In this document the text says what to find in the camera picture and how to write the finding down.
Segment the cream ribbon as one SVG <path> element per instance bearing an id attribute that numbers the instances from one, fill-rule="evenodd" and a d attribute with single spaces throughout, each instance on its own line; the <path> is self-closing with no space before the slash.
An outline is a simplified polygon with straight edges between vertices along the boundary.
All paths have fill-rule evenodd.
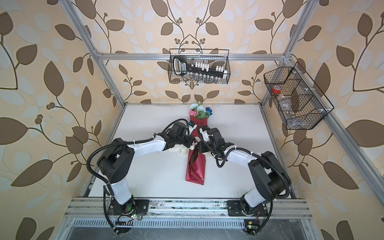
<path id="1" fill-rule="evenodd" d="M 176 152 L 182 156 L 186 156 L 189 153 L 190 149 L 185 147 L 184 145 L 175 145 L 172 148 L 169 148 L 167 151 L 168 152 Z"/>

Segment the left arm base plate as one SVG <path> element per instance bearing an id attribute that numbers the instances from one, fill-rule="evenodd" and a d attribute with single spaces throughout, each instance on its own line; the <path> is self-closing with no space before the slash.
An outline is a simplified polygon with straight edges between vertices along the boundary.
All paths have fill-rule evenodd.
<path id="1" fill-rule="evenodd" d="M 131 198 L 127 203 L 120 205 L 115 199 L 111 200 L 108 210 L 112 211 L 113 215 L 146 215 L 149 210 L 150 200 Z"/>

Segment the pink fake rose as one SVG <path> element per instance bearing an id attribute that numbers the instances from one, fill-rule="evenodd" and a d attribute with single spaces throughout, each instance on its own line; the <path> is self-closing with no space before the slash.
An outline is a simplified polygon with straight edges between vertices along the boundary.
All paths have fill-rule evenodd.
<path id="1" fill-rule="evenodd" d="M 192 110 L 190 110 L 190 116 L 194 116 L 194 117 L 196 117 L 196 116 L 197 116 L 197 112 L 196 112 L 196 111 L 192 111 Z"/>

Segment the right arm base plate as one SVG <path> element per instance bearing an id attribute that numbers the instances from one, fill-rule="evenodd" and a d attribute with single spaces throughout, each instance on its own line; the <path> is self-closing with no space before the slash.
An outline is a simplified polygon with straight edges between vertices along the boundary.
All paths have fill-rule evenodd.
<path id="1" fill-rule="evenodd" d="M 227 201 L 227 210 L 230 217 L 266 217 L 268 209 L 263 204 L 251 207 L 245 200 Z"/>

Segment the light blue fake rose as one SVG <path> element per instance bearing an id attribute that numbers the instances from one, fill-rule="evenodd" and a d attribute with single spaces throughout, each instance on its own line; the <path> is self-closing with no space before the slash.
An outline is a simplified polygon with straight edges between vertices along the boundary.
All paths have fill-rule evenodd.
<path id="1" fill-rule="evenodd" d="M 195 118 L 199 120 L 207 119 L 210 117 L 206 112 L 206 107 L 204 107 L 201 102 L 193 103 L 190 105 L 189 108 L 190 110 L 197 112 L 197 116 Z"/>

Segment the dark red wrapping paper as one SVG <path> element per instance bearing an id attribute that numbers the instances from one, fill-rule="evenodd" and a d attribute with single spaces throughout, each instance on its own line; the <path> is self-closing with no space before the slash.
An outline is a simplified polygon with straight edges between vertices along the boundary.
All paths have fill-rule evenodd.
<path id="1" fill-rule="evenodd" d="M 208 126 L 207 118 L 199 120 L 197 117 L 190 115 L 190 121 L 194 122 L 197 126 Z M 197 138 L 197 129 L 193 130 L 191 135 L 192 137 Z M 197 140 L 194 142 L 196 143 L 194 146 L 195 148 L 189 150 L 186 181 L 203 186 L 205 181 L 206 156 L 200 152 L 199 144 L 197 144 L 196 141 Z"/>

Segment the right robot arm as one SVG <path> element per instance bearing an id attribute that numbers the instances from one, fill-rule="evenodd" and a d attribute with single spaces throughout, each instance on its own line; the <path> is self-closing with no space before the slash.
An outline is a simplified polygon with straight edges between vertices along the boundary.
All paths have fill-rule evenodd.
<path id="1" fill-rule="evenodd" d="M 272 152 L 257 154 L 245 148 L 238 148 L 233 143 L 226 142 L 217 128 L 210 129 L 199 125 L 197 133 L 203 151 L 214 157 L 218 168 L 231 162 L 249 169 L 254 187 L 241 196 L 239 207 L 242 215 L 255 216 L 257 220 L 261 208 L 267 213 L 262 223 L 245 226 L 248 235 L 257 235 L 271 218 L 273 200 L 284 199 L 290 195 L 291 180 L 287 172 Z"/>

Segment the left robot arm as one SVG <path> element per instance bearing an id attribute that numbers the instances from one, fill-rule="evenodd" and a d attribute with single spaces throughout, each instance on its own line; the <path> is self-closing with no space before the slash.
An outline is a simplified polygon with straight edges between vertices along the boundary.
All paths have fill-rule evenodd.
<path id="1" fill-rule="evenodd" d="M 134 220 L 134 215 L 140 210 L 134 196 L 129 190 L 127 175 L 134 159 L 162 152 L 176 145 L 190 148 L 195 138 L 192 132 L 197 128 L 193 121 L 177 119 L 171 122 L 160 133 L 155 133 L 151 138 L 139 141 L 124 141 L 114 139 L 110 144 L 96 149 L 86 160 L 87 170 L 91 175 L 104 182 L 103 186 L 103 212 L 108 225 L 119 235 L 122 228 L 118 228 L 108 216 L 106 198 L 112 198 L 117 204 L 120 216 Z"/>

